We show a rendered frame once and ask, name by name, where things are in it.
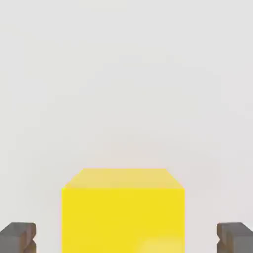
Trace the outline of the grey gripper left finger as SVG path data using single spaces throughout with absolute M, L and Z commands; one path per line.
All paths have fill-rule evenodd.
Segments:
M 36 225 L 12 222 L 0 232 L 0 253 L 37 253 Z

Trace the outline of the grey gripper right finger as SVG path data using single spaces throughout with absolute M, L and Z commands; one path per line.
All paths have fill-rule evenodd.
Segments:
M 253 253 L 253 231 L 243 223 L 219 223 L 217 235 L 217 253 Z

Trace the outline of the small yellow cube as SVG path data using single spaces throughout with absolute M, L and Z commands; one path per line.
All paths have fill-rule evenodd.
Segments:
M 185 191 L 166 169 L 83 169 L 62 189 L 62 253 L 184 253 Z

